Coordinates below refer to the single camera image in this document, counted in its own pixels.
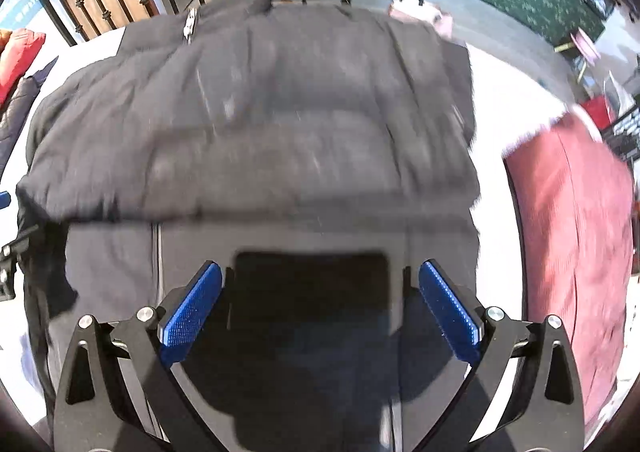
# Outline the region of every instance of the blue textured pad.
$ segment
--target blue textured pad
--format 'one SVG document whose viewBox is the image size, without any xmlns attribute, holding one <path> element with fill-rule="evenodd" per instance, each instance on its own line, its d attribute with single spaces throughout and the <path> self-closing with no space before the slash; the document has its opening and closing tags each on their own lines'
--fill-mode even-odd
<svg viewBox="0 0 640 452">
<path fill-rule="evenodd" d="M 11 204 L 11 196 L 9 192 L 0 192 L 0 210 Z"/>
<path fill-rule="evenodd" d="M 222 291 L 222 272 L 216 263 L 200 275 L 171 318 L 160 327 L 160 360 L 165 367 L 183 361 Z"/>
<path fill-rule="evenodd" d="M 480 361 L 480 329 L 430 262 L 420 266 L 418 286 L 456 358 L 476 365 Z"/>
</svg>

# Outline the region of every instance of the metal screw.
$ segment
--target metal screw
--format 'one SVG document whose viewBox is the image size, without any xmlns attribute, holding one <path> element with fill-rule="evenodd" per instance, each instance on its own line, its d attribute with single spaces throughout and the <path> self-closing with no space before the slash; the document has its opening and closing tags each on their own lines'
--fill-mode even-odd
<svg viewBox="0 0 640 452">
<path fill-rule="evenodd" d="M 141 322 L 146 322 L 147 320 L 151 320 L 151 317 L 154 315 L 155 311 L 152 307 L 143 307 L 136 313 L 136 318 Z"/>
<path fill-rule="evenodd" d="M 504 311 L 502 311 L 499 307 L 490 307 L 486 311 L 486 315 L 491 318 L 491 320 L 499 322 L 504 318 Z"/>
<path fill-rule="evenodd" d="M 560 320 L 558 315 L 551 315 L 546 319 L 546 321 L 549 322 L 549 325 L 553 327 L 553 329 L 559 329 L 562 327 L 562 320 Z"/>
<path fill-rule="evenodd" d="M 91 324 L 94 323 L 94 319 L 91 315 L 84 315 L 79 321 L 78 325 L 82 327 L 82 329 L 87 329 Z"/>
</svg>

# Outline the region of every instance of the zipper pull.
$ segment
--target zipper pull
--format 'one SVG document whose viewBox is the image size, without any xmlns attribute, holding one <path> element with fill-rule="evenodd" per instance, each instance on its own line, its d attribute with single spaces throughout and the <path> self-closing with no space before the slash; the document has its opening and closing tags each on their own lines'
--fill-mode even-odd
<svg viewBox="0 0 640 452">
<path fill-rule="evenodd" d="M 193 32 L 196 29 L 196 23 L 198 21 L 198 9 L 192 7 L 189 9 L 189 14 L 187 15 L 187 21 L 184 25 L 184 29 L 182 30 L 182 34 L 184 35 L 184 39 L 188 44 L 191 43 L 191 37 L 193 36 Z"/>
</svg>

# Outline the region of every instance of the red object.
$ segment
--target red object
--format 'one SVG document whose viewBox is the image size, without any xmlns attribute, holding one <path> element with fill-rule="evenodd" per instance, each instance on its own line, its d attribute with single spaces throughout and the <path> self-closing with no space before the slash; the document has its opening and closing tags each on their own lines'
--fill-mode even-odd
<svg viewBox="0 0 640 452">
<path fill-rule="evenodd" d="M 42 49 L 46 35 L 20 28 L 13 32 L 0 54 L 0 106 Z"/>
<path fill-rule="evenodd" d="M 506 163 L 522 217 L 527 320 L 562 318 L 588 424 L 609 397 L 624 347 L 632 178 L 573 114 Z"/>
<path fill-rule="evenodd" d="M 598 130 L 606 129 L 616 118 L 616 113 L 604 95 L 596 96 L 593 99 L 582 104 L 582 108 L 593 119 Z"/>
</svg>

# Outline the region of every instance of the pink stool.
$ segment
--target pink stool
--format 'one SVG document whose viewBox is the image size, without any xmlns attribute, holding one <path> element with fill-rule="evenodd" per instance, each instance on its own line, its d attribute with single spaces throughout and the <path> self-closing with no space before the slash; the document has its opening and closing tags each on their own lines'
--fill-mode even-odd
<svg viewBox="0 0 640 452">
<path fill-rule="evenodd" d="M 598 49 L 587 33 L 579 27 L 575 33 L 571 33 L 571 40 L 569 43 L 558 46 L 555 51 L 556 53 L 562 53 L 574 47 L 580 51 L 582 55 L 582 69 L 580 69 L 580 74 L 578 75 L 578 83 L 580 83 L 584 77 L 585 70 L 587 70 L 587 66 L 593 67 L 600 59 L 600 53 L 598 53 Z"/>
</svg>

